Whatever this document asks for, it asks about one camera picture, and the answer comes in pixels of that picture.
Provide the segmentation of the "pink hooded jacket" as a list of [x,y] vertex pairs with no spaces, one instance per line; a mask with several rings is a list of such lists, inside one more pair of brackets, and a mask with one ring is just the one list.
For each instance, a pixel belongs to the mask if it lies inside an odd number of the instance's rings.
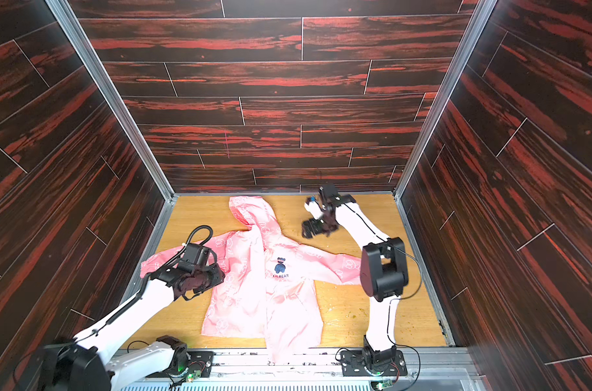
[[210,239],[224,272],[213,288],[201,327],[206,337],[263,338],[272,363],[320,344],[324,322],[315,282],[360,283],[360,260],[284,236],[271,206],[259,196],[229,200],[247,228]]

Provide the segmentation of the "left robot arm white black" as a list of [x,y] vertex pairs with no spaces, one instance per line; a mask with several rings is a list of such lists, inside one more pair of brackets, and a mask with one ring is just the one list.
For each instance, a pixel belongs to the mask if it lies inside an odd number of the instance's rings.
[[142,280],[139,291],[72,339],[43,347],[39,390],[120,390],[162,373],[175,384],[190,366],[188,346],[164,336],[141,350],[116,353],[137,330],[170,304],[190,301],[220,285],[225,274],[213,249],[186,244]]

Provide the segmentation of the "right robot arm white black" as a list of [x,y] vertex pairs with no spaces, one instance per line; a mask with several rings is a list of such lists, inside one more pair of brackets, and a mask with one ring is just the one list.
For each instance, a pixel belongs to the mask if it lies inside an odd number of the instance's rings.
[[403,241],[387,236],[368,219],[354,197],[342,195],[332,184],[319,188],[307,198],[305,209],[311,218],[302,223],[302,236],[329,236],[345,229],[362,250],[357,266],[359,281],[370,298],[368,330],[364,336],[364,356],[382,362],[396,355],[395,319],[403,291],[409,283]]

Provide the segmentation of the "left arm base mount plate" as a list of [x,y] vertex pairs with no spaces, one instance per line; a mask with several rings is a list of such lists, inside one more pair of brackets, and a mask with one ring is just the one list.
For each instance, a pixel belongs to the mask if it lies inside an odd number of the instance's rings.
[[195,381],[209,378],[211,375],[215,353],[210,350],[188,350],[186,357],[179,355],[164,371],[147,376],[148,379]]

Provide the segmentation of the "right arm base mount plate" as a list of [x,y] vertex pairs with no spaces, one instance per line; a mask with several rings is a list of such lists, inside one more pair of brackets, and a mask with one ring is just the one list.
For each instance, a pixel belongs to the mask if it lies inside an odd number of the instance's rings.
[[393,376],[408,375],[406,361],[399,350],[370,352],[365,348],[341,348],[335,354],[343,376]]

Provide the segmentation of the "aluminium front rail frame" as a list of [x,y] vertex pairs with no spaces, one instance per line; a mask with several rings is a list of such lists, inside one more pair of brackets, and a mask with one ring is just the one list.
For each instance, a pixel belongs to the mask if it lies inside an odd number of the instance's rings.
[[148,379],[120,390],[486,390],[462,349],[402,350],[408,375],[343,376],[335,359],[339,349],[307,350],[289,362],[272,364],[265,349],[214,351],[209,378],[195,381]]

